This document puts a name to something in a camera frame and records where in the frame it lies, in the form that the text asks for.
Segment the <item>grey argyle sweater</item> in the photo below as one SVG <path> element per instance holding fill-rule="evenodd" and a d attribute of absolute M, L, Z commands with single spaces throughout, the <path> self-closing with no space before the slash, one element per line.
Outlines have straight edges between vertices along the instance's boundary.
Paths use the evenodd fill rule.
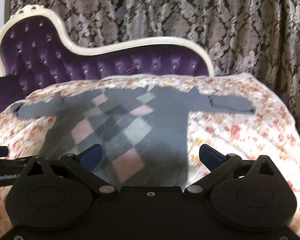
<path fill-rule="evenodd" d="M 11 111 L 19 119 L 55 118 L 38 153 L 47 160 L 99 144 L 101 162 L 86 164 L 116 187 L 185 187 L 189 114 L 254 114 L 255 109 L 239 96 L 155 86 L 97 89 L 66 98 L 56 93 L 48 102 L 15 103 Z"/>

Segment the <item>floral bedspread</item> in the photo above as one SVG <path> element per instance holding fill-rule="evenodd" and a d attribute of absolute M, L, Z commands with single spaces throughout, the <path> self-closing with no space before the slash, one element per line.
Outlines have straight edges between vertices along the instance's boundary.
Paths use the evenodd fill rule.
<path fill-rule="evenodd" d="M 290 228 L 300 236 L 300 137 L 295 120 L 281 99 L 250 74 L 222 77 L 190 77 L 178 75 L 111 76 L 97 80 L 69 81 L 36 90 L 24 102 L 49 101 L 61 92 L 73 96 L 100 88 L 173 87 L 183 92 L 196 86 L 200 93 L 246 97 L 255 107 L 254 115 L 191 113 L 188 122 L 188 160 L 190 171 L 187 186 L 208 174 L 199 164 L 201 144 L 209 144 L 223 154 L 235 153 L 243 159 L 268 155 L 282 172 L 293 190 L 298 207 Z M 18 120 L 10 112 L 10 104 L 0 113 L 0 146 L 8 146 L 9 159 L 35 155 L 39 152 L 55 118 Z M 4 202 L 10 186 L 0 187 L 0 237 L 10 231 L 12 224 Z"/>

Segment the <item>purple tufted headboard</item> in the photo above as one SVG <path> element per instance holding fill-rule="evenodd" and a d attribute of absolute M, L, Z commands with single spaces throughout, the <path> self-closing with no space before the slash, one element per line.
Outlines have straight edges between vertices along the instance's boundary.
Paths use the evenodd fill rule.
<path fill-rule="evenodd" d="M 18 10 L 0 30 L 0 113 L 38 89 L 113 75 L 214 76 L 200 45 L 159 36 L 84 48 L 68 35 L 61 17 L 39 5 Z"/>

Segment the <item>damask patterned curtain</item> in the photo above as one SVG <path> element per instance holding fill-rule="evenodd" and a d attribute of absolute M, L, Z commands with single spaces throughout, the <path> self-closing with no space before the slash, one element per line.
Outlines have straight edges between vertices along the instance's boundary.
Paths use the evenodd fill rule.
<path fill-rule="evenodd" d="M 272 89 L 300 134 L 300 0 L 6 0 L 4 18 L 28 4 L 55 10 L 83 47 L 152 36 L 196 42 L 216 74 L 249 72 Z"/>

